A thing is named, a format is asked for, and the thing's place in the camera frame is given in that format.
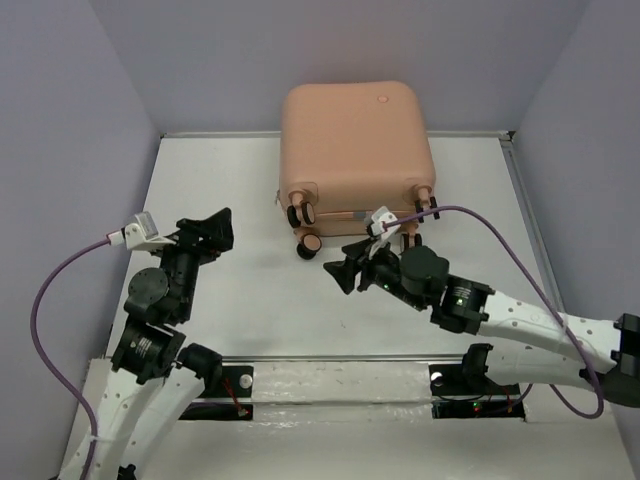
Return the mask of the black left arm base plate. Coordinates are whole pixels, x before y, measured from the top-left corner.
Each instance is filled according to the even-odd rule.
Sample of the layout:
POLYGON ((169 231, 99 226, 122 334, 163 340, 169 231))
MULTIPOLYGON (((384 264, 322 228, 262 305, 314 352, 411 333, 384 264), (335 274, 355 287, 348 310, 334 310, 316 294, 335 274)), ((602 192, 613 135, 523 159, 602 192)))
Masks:
POLYGON ((191 402, 180 420, 251 421, 253 373, 249 365, 223 366, 221 378, 191 402))

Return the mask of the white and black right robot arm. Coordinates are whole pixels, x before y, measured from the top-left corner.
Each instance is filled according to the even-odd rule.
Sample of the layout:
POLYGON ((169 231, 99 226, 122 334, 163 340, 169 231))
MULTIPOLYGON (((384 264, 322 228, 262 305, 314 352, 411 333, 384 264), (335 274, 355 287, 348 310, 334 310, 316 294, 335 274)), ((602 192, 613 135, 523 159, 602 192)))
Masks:
POLYGON ((345 294, 375 285, 454 334, 481 337, 463 356, 462 384, 482 392, 492 384, 571 386, 604 400, 639 405, 639 318, 614 320, 558 314, 486 284, 450 274, 447 259, 427 246, 400 255, 364 240, 343 247, 324 270, 345 294))

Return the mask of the pink hard-shell suitcase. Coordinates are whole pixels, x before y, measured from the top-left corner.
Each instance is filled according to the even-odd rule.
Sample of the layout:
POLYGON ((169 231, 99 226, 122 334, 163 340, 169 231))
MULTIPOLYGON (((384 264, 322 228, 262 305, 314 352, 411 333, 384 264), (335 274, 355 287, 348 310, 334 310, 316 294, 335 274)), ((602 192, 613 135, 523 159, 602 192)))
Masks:
POLYGON ((421 103, 408 85, 304 84, 287 94, 278 201, 302 259, 325 237, 365 234, 381 206, 398 217, 436 207, 435 184, 421 103))

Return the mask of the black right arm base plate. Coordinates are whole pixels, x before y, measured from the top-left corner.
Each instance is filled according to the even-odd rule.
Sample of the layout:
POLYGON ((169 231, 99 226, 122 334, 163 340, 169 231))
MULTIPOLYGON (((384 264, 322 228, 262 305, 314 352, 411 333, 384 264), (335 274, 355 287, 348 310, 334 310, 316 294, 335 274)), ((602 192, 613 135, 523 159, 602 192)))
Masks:
POLYGON ((432 366, 430 391, 431 413, 436 420, 526 418, 519 385, 498 385, 484 380, 472 384, 463 376, 459 364, 432 366))

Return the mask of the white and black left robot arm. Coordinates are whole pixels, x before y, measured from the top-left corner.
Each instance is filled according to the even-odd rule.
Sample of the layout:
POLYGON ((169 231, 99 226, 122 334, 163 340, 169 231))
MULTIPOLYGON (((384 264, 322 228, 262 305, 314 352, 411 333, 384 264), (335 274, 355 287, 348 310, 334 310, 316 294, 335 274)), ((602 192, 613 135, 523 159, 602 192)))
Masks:
POLYGON ((198 272, 232 249, 232 212, 203 220, 181 219, 168 236, 148 212, 108 234, 112 245, 159 258, 130 280, 126 322, 96 420, 59 473, 61 479, 140 479, 164 436, 200 394, 221 383, 222 357, 187 344, 177 326, 191 316, 198 272))

